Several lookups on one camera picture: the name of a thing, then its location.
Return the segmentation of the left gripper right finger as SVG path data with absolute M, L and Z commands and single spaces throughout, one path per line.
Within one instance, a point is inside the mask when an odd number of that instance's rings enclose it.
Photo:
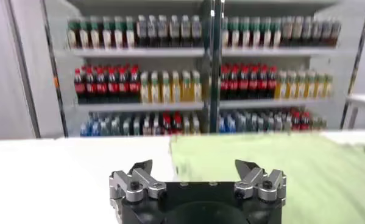
M 273 169 L 267 173 L 254 162 L 235 160 L 240 181 L 234 183 L 234 195 L 237 199 L 257 198 L 263 202 L 285 202 L 286 175 L 284 171 Z

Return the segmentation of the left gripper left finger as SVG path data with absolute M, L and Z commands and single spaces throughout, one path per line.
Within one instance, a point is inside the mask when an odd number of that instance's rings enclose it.
M 167 194 L 165 182 L 151 176 L 151 159 L 135 163 L 128 173 L 113 171 L 109 176 L 110 200 L 125 198 L 129 203 L 138 203 L 149 197 L 161 200 Z

